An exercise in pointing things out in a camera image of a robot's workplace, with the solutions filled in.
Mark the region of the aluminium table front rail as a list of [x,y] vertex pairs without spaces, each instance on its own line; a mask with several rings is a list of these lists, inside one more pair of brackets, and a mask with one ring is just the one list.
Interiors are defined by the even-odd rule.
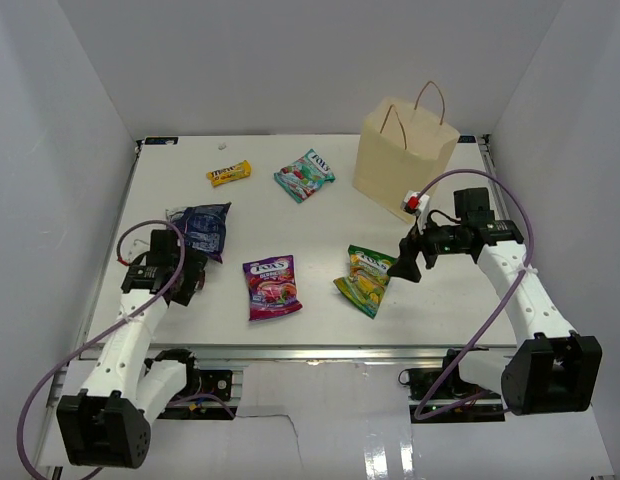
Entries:
[[460,346],[184,346],[202,361],[395,361],[442,358]]

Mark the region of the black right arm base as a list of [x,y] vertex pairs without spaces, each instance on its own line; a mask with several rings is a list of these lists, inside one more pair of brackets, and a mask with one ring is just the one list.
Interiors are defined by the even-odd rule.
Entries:
[[460,378],[455,369],[425,404],[421,414],[434,413],[449,404],[467,397],[481,394],[481,397],[466,401],[449,411],[432,418],[417,420],[414,417],[417,406],[429,389],[443,373],[444,369],[460,353],[459,349],[448,349],[441,363],[435,367],[411,367],[403,369],[397,377],[398,383],[409,390],[410,415],[413,424],[436,423],[487,423],[506,420],[506,407],[499,394],[486,390],[478,385],[468,383]]

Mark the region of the teal Fox's candy bag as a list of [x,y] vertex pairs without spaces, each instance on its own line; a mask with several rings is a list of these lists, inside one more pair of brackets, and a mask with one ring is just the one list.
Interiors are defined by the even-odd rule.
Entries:
[[273,178],[297,203],[303,203],[324,184],[336,180],[330,166],[314,149],[282,167],[273,174]]

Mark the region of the blue label sticker right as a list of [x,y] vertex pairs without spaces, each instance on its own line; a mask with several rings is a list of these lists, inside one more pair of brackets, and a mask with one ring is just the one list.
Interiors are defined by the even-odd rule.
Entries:
[[461,135],[458,139],[459,143],[469,143],[469,144],[474,144],[476,143],[476,138],[472,135]]

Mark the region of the yellow M&M's candy packet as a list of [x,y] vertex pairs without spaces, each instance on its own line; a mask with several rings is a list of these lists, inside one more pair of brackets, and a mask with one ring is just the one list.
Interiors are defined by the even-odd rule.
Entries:
[[206,178],[210,181],[211,185],[216,188],[230,182],[248,178],[251,176],[251,173],[251,164],[247,160],[244,160],[230,167],[210,171],[206,174]]

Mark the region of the purple Fox's candy bag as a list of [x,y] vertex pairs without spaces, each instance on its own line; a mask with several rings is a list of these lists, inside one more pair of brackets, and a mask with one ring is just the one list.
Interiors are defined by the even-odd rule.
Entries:
[[242,267],[249,293],[250,322],[283,317],[303,308],[292,255],[247,262]]

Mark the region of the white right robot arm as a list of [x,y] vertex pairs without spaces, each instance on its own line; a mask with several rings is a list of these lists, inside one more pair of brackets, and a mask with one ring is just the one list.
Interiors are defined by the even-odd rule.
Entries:
[[500,299],[516,339],[507,356],[474,346],[451,350],[441,384],[451,397],[467,397],[476,387],[498,394],[515,415],[582,412],[589,408],[602,359],[593,336],[582,336],[564,318],[527,265],[529,249],[511,220],[499,220],[487,188],[454,192],[455,215],[448,225],[432,218],[429,198],[410,191],[402,201],[415,224],[400,241],[392,278],[421,279],[417,259],[433,268],[443,255],[469,255]]

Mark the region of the blue label sticker left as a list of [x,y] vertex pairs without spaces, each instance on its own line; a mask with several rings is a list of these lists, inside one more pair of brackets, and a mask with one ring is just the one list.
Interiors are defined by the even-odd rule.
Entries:
[[178,137],[146,137],[143,144],[145,146],[170,146],[179,142]]

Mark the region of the blue label sticker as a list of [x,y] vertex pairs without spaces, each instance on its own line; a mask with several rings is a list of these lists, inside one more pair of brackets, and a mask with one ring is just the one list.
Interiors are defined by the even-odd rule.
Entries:
[[143,144],[145,146],[170,146],[179,142],[178,137],[146,137]]
[[472,135],[461,135],[458,139],[459,143],[469,143],[469,144],[474,144],[476,143],[476,138]]

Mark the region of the dark blue snack bag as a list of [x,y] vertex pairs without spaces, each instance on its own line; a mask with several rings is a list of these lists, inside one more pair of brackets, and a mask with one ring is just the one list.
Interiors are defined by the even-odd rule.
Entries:
[[232,203],[176,207],[165,212],[166,220],[182,233],[186,245],[209,259],[222,263],[226,220]]

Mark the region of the green Fox's candy bag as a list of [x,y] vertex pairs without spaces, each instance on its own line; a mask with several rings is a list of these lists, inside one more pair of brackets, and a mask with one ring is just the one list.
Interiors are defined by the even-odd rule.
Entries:
[[350,245],[349,274],[333,280],[338,291],[355,307],[374,319],[383,300],[394,257],[368,248]]

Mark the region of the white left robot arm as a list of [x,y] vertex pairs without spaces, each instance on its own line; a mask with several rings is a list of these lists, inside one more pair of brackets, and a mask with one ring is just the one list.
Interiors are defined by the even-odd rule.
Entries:
[[71,464],[140,467],[154,421],[171,401],[199,392],[202,377],[190,350],[168,349],[153,358],[147,353],[169,306],[189,304],[206,263],[166,227],[153,230],[148,252],[129,264],[121,284],[123,324],[108,336],[79,392],[62,396],[57,406]]

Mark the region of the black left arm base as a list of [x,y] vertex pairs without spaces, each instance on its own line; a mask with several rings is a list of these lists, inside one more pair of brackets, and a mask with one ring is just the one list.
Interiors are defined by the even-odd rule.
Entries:
[[164,360],[186,365],[186,386],[173,396],[176,405],[166,407],[159,415],[164,420],[224,420],[231,421],[237,408],[231,407],[233,371],[202,369],[193,352],[179,348],[163,350],[154,358],[144,360],[145,372]]

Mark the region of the beige paper bag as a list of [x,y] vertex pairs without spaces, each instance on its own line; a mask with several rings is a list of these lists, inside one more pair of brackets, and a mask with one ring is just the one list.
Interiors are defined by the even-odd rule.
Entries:
[[426,82],[414,101],[384,98],[365,117],[358,144],[354,188],[406,223],[413,217],[401,210],[405,194],[445,171],[460,138],[443,95],[437,113],[421,105],[429,87],[439,85]]

